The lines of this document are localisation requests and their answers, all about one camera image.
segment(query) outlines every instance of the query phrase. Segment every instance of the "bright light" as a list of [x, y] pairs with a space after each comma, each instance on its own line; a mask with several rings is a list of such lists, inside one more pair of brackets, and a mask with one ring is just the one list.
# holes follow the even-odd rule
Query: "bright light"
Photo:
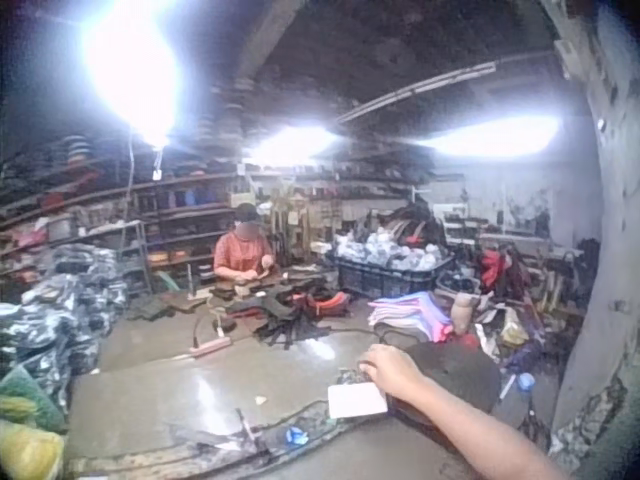
[[178, 90], [173, 54], [154, 18], [158, 5], [166, 4], [118, 0], [83, 34], [84, 57], [98, 94], [158, 148], [168, 143]]
[[420, 144], [447, 155], [513, 157], [543, 150], [559, 128], [554, 117], [513, 117], [461, 128]]
[[313, 157], [336, 139], [322, 127], [287, 127], [262, 142], [245, 162], [273, 167], [313, 165]]
[[333, 348], [331, 348], [330, 345], [327, 345], [326, 343], [322, 343], [321, 341], [316, 340], [315, 338], [310, 338], [308, 340], [305, 340], [304, 343], [309, 345], [311, 347], [311, 350], [313, 350], [313, 353], [315, 353], [318, 357], [322, 358], [323, 360], [335, 360], [336, 351]]

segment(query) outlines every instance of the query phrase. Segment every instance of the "hair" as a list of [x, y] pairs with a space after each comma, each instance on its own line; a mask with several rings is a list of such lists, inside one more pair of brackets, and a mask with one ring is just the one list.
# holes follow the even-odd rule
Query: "hair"
[[236, 207], [235, 214], [236, 222], [245, 223], [245, 222], [254, 222], [256, 220], [260, 220], [260, 215], [258, 215], [258, 211], [256, 210], [255, 205], [250, 203], [241, 203]]

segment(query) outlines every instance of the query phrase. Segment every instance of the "human hand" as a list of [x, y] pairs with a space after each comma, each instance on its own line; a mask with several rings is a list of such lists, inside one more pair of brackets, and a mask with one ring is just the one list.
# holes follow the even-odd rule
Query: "human hand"
[[372, 345], [360, 362], [378, 388], [406, 402], [426, 380], [409, 355], [389, 345]]
[[264, 257], [262, 257], [262, 268], [264, 268], [265, 270], [269, 270], [271, 267], [273, 267], [273, 264], [273, 255], [265, 255]]
[[240, 274], [240, 279], [250, 282], [251, 280], [255, 280], [258, 278], [258, 272], [255, 270], [247, 270], [246, 272], [242, 272]]

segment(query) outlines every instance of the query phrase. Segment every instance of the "wall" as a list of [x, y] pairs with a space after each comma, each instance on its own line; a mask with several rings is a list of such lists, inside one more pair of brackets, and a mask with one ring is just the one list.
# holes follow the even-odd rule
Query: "wall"
[[424, 187], [429, 192], [423, 197], [429, 203], [459, 203], [464, 189], [473, 216], [495, 222], [506, 200], [507, 225], [515, 225], [510, 205], [523, 209], [522, 219], [533, 218], [548, 208], [551, 238], [558, 245], [573, 247], [583, 238], [601, 237], [602, 184], [595, 151], [580, 161], [542, 158], [524, 164], [517, 159], [503, 163], [441, 164], [436, 173], [463, 178]]
[[600, 8], [594, 27], [568, 20], [551, 0], [541, 0], [560, 35], [571, 42], [598, 135], [603, 185], [602, 247], [595, 287], [571, 354], [553, 430], [571, 422], [589, 399], [626, 370], [638, 336], [640, 301], [640, 54], [620, 17]]

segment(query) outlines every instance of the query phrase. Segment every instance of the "pipe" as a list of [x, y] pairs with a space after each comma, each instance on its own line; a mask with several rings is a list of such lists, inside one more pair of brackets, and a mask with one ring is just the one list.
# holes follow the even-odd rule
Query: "pipe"
[[473, 67], [461, 68], [449, 73], [444, 73], [442, 75], [438, 75], [436, 77], [411, 84], [408, 87], [400, 88], [394, 92], [388, 93], [387, 95], [383, 95], [382, 97], [371, 100], [364, 105], [360, 105], [350, 112], [339, 116], [336, 119], [336, 123], [349, 122], [355, 118], [361, 117], [362, 115], [373, 112], [375, 110], [379, 110], [382, 107], [399, 102], [400, 100], [404, 100], [405, 98], [412, 97], [419, 93], [424, 93], [440, 87], [446, 87], [447, 85], [464, 82], [465, 80], [471, 80], [474, 78], [490, 75], [492, 73], [495, 73], [497, 71], [498, 65], [501, 65], [503, 63], [529, 60], [538, 57], [546, 57], [553, 54], [553, 51], [549, 50], [527, 52], [523, 54], [511, 55], [492, 62], [480, 63]]

